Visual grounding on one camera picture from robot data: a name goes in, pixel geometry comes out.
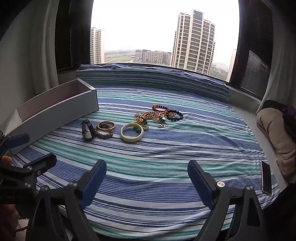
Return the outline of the person's left hand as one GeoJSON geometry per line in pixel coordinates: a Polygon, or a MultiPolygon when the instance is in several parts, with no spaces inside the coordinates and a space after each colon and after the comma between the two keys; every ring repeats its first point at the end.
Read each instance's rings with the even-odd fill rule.
{"type": "Polygon", "coordinates": [[[13,203],[12,190],[16,189],[16,180],[12,167],[13,160],[9,156],[1,157],[1,174],[4,174],[4,186],[1,186],[1,240],[15,240],[16,229],[19,224],[19,212],[13,203]]]}

